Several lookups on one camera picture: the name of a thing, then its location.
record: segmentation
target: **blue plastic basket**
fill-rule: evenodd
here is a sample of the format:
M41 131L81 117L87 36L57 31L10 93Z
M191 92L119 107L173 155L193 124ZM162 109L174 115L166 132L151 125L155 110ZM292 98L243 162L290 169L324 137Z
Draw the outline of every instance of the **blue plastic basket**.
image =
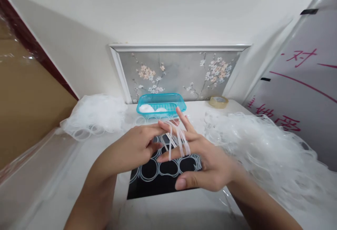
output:
M139 107L143 104L148 104L156 111L159 107L164 107L166 112L141 113ZM182 96L178 93L165 94L145 94L139 98L137 105L137 112L144 117L161 118L176 114L176 108L179 107L181 111L186 111L186 104Z

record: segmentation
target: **whiteboard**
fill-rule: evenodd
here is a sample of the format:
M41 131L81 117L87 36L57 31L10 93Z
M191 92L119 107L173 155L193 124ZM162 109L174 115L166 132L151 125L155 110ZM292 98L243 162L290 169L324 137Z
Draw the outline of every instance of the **whiteboard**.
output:
M337 170L337 0L322 0L256 85L245 107L300 136Z

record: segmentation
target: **right hand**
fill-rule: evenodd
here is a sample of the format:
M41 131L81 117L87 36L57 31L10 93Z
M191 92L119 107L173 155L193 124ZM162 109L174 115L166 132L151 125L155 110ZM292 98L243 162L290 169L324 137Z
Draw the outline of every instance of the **right hand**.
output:
M191 154L201 156L202 171L186 171L181 174L176 181L176 190L185 190L189 188L203 188L209 191L219 191L224 186L234 181L242 173L241 167L231 157L226 155L222 148L216 147L205 137L198 134L189 122L188 118L183 115L179 108L176 109L181 122L186 128L185 137L189 142ZM159 126L167 132L170 132L170 126L158 122ZM176 136L176 131L172 128L172 133ZM169 152L165 152L158 157L158 162L167 162ZM181 157L179 147L172 149L171 158Z

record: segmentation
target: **red marker line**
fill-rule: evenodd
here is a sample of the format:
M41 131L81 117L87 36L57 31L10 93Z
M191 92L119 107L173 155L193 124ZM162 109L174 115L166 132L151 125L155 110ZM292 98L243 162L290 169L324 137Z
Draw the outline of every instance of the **red marker line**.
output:
M324 64L322 64L322 63L318 63L319 65L322 65L322 66L326 66L326 67L331 67L331 68L335 68L335 69L337 69L337 66L335 66L335 65L324 65Z
M331 99L333 102L337 103L337 100L335 100L333 97L330 97L329 95L325 94L324 92L321 92L320 90L318 90L318 89L316 89L316 88L314 88L314 87L312 87L312 86L310 86L310 85L308 85L308 84L306 84L306 83L303 83L303 82L301 82L301 81L299 81L299 80L297 80L297 79L294 79L294 78L292 78L292 77L289 77L289 76L286 76L286 75L283 75L283 74L279 74L279 73L276 73L276 72L270 72L270 73L273 73L273 74L276 74L276 75L280 75L280 76L289 78L289 79L291 79L291 80L293 80L293 81L296 81L296 82L298 82L298 83L301 83L301 84L303 84L303 85L305 85L305 86L307 86L307 87L309 87L309 88L311 88L311 89L317 91L318 93L321 93L321 94L324 95L325 97Z

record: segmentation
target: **black clip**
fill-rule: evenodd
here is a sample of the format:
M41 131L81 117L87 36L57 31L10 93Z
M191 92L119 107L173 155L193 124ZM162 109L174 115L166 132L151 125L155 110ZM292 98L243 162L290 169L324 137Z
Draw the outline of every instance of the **black clip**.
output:
M306 9L306 10L303 10L300 15L303 15L303 14L316 14L317 11L318 11L318 9Z
M266 77L262 77L260 80L264 80L264 81L270 82L271 79L268 79L268 78L266 78Z

